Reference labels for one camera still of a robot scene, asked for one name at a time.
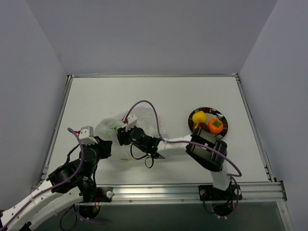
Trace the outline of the translucent plastic bag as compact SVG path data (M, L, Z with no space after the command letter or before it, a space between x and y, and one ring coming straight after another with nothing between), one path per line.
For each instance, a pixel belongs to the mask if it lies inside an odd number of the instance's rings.
M162 158L155 146L164 134L154 111L147 107L136 107L103 119L95 128L94 135L103 141L111 141L111 157L127 161L154 156Z

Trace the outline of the yellow fake lemon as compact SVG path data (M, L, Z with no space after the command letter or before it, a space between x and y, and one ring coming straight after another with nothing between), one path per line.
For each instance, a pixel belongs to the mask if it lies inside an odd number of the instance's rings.
M192 121L196 125L199 124L199 123L206 123L207 115L203 111L198 111L198 112L193 114Z

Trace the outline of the dark red fake fruit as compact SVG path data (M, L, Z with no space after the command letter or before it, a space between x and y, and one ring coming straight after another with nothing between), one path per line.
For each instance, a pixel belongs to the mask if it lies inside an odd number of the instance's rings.
M202 129L202 130L204 130L204 131L206 131L206 132L208 132L208 126L207 126L207 124L206 123L204 123L204 122L199 122L198 124L195 124L194 126L193 126L193 131L195 131L195 130L197 130L197 129Z

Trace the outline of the orange fake fruit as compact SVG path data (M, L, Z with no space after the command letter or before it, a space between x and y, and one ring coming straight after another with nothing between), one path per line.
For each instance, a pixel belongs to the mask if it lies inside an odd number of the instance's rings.
M221 133L223 130L223 123L218 118L210 119L207 126L208 126L210 133L215 134L215 135Z

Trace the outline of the green fake fruit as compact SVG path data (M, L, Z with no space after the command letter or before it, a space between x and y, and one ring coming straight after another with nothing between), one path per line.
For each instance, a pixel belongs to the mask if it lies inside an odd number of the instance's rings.
M106 128L109 129L115 129L122 126L122 120L121 119L115 119L115 118L106 118L101 121L102 125L104 125Z

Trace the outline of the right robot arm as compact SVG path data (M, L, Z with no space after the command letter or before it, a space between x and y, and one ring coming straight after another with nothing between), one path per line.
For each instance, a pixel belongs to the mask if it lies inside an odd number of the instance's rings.
M117 139L121 146L135 146L145 153L144 158L152 161L187 154L211 172L216 197L223 199L231 193L231 178L224 165L227 161L227 144L200 128L190 135L175 139L151 137L137 126L118 128Z

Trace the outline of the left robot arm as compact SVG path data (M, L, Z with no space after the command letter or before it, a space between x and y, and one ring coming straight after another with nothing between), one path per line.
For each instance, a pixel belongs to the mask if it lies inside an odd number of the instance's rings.
M67 159L29 196L1 213L2 231L33 230L36 224L71 204L97 202L105 197L92 175L99 161L111 156L112 142L93 137L92 143L79 141L78 146L78 159Z

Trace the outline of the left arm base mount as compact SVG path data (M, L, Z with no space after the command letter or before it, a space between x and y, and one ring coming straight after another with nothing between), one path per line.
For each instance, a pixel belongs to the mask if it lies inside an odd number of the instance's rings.
M102 186L94 191L87 192L83 196L82 205L79 205L79 214L85 218L95 218L98 216L101 206L100 203L110 203L114 195L113 187Z

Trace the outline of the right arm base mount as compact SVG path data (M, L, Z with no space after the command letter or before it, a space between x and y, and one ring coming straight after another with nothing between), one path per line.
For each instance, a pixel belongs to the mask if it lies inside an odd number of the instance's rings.
M240 186L231 183L225 191L212 185L199 185L198 190L205 211L218 218L226 219L243 199Z

